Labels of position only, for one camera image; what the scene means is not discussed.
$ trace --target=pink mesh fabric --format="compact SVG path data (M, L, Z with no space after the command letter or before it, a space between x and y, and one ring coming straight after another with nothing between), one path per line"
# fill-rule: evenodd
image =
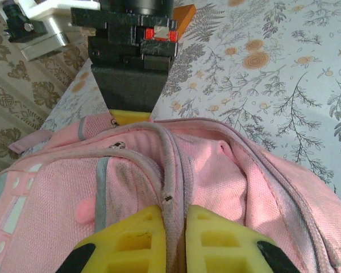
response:
M55 272L73 246L92 234L94 222L76 221L76 211L83 200L95 197L97 163L104 156L111 156L106 169L107 224L159 205L167 231L168 272L184 271L182 232L189 204L271 237L301 272L315 272L309 261L313 249L303 243L307 234L301 233L296 244L290 230L298 229L298 223L287 226L290 206L276 198L271 187L275 178L261 167L248 141L223 125L200 120L140 123L103 131L109 125L106 117L63 129L46 150L9 169L13 183L15 173L43 164L28 191L0 272ZM80 127L89 139L80 141ZM108 149L118 141L125 142L126 148ZM309 171L265 155L276 166L270 172L285 175L303 195L328 242L331 264L341 272L341 202Z

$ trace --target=patterned fabric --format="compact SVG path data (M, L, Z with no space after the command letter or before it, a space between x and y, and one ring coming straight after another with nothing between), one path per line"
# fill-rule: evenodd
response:
M27 62L5 27L0 16L0 171L19 157L7 146L41 127L87 58L81 46Z
M152 117L226 122L341 198L341 0L176 2L198 10ZM43 128L104 111L88 61Z

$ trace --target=pink backpack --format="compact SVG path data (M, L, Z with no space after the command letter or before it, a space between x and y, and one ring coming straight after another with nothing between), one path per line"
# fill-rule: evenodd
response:
M56 272L82 239L161 208L183 272L190 204L272 238L301 272L341 272L341 201L317 176L208 119L83 118L0 173L0 272Z

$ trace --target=bed sheet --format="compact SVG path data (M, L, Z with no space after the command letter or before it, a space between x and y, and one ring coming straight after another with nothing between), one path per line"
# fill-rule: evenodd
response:
M228 123L341 198L341 0L193 2L152 118ZM106 110L88 60L43 128Z

